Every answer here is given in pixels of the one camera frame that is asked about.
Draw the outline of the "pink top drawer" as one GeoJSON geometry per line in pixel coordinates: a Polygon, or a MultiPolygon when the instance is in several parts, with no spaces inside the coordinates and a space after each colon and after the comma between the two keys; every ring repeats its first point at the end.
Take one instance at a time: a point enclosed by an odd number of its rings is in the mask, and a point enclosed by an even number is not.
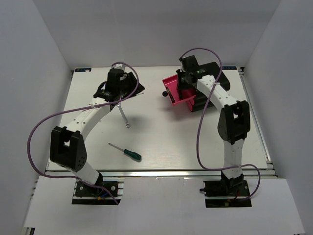
{"type": "Polygon", "coordinates": [[[172,105],[186,102],[189,109],[192,110],[191,106],[195,104],[194,99],[196,98],[196,90],[194,88],[179,91],[177,75],[163,79],[162,83],[165,87],[165,91],[169,95],[172,105]]]}

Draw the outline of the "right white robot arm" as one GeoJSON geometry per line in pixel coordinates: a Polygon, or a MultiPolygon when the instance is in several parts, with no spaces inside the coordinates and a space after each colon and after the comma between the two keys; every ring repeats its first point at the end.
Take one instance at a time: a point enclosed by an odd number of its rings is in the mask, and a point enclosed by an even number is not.
{"type": "Polygon", "coordinates": [[[236,197],[244,183],[241,169],[242,148],[250,131],[250,110],[247,101],[239,101],[229,94],[230,82],[216,62],[200,65],[194,55],[181,57],[177,70],[179,97],[183,90],[195,89],[220,113],[218,134],[224,142],[224,165],[219,181],[207,181],[200,189],[208,197],[236,197]]]}

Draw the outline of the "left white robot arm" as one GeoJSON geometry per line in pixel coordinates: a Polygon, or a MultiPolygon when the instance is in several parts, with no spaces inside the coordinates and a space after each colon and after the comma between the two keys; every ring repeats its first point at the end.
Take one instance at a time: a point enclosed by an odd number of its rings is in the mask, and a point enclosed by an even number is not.
{"type": "Polygon", "coordinates": [[[107,80],[101,83],[89,103],[64,127],[56,126],[51,132],[50,161],[68,169],[74,176],[87,183],[92,195],[103,191],[100,172],[87,161],[85,140],[96,124],[126,97],[134,97],[145,90],[132,72],[110,69],[107,80]]]}

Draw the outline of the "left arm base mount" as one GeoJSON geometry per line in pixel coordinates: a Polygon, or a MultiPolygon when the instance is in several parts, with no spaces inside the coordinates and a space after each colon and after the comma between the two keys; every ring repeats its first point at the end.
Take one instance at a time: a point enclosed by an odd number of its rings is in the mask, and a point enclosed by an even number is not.
{"type": "MultiPolygon", "coordinates": [[[[114,178],[104,178],[103,188],[106,188],[115,200],[119,203],[122,199],[124,180],[114,178]]],[[[92,188],[86,186],[80,181],[75,182],[73,197],[73,205],[101,205],[101,206],[117,206],[113,198],[107,191],[100,188],[92,188]]]]}

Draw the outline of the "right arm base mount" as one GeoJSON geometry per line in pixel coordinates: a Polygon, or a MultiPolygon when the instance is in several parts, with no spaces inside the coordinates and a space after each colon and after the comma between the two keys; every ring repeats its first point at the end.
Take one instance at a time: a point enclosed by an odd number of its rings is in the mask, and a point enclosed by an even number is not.
{"type": "Polygon", "coordinates": [[[222,181],[204,181],[199,192],[205,197],[206,208],[251,208],[247,181],[227,189],[222,181]]]}

